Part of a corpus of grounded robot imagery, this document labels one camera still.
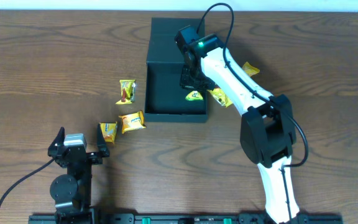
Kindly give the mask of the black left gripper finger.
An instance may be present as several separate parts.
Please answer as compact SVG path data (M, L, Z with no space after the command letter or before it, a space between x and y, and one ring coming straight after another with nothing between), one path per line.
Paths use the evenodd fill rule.
M100 124L98 124L98 127L97 127L97 141L96 141L96 143L97 143L98 151L99 151L101 157L109 157L109 155L110 155L109 149L108 149L108 146L107 146L106 141L104 139Z
M65 138L65 128L61 127L55 139L52 141L51 145L48 147L47 154L49 157L56 157L58 154L58 149L63 145Z

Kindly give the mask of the green pandan cake snack packet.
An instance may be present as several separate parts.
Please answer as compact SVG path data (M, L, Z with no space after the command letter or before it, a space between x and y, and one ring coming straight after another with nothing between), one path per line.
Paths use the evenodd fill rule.
M189 94L185 97L186 101L203 101L204 98L202 94L198 91L191 91Z

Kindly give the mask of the yellow cheddar sandwich snack packet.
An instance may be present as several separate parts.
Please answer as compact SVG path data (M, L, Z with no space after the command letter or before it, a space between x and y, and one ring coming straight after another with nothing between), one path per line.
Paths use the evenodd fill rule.
M100 123L101 132L106 142L115 143L117 133L117 122Z

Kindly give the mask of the yellow chocolate cake snack packet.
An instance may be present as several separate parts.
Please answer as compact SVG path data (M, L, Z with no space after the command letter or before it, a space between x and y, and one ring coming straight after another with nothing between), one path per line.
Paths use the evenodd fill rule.
M208 90L208 92L221 106L227 108L232 105L232 101L221 88L217 87L213 90Z

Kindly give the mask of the orange cracker snack packet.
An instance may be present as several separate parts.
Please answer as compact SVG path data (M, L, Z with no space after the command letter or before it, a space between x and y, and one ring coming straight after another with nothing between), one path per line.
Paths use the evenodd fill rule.
M122 134L128 131L146 128L143 111L138 111L136 113L127 115L121 115L119 116L119 118L122 119Z

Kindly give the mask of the yellow chocolate wafer snack packet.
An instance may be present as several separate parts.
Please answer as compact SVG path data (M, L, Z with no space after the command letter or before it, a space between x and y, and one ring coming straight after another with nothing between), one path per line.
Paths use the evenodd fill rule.
M121 88L121 99L116 102L117 105L127 105L134 102L135 98L135 79L119 80Z

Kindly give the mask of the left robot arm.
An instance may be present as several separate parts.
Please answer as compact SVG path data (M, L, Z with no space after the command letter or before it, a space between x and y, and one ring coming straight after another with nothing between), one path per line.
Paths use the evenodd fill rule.
M96 152L87 152L84 134L65 134L60 128L48 147L48 156L67 170L50 185L50 195L55 201L56 223L97 223L98 211L91 207L92 167L101 165L109 157L101 125L96 128Z

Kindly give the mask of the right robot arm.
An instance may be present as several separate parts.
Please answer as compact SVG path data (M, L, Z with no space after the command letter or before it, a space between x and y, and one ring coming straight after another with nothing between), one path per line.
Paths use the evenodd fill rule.
M190 72L210 79L229 97L241 116L240 142L246 156L259 168L265 190L265 210L275 223L288 223L298 215L290 175L295 127L274 103L289 106L256 84L214 35L199 37L179 32L175 42Z

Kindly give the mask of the dark green open box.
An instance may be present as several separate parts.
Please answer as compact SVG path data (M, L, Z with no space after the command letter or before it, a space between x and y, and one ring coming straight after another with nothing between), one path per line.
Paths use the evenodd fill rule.
M208 97L188 101L190 93L180 86L184 59L174 37L177 32L199 19L153 17L147 52L147 78L144 116L150 122L205 123L208 119Z

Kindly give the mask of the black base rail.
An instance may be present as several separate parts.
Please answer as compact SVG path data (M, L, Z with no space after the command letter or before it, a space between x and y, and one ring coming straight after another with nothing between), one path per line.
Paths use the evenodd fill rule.
M109 223L109 224L274 224L264 213L240 213L238 215L133 215L130 213L109 214L102 217L63 218L60 221L54 215L31 215L30 224L51 223Z

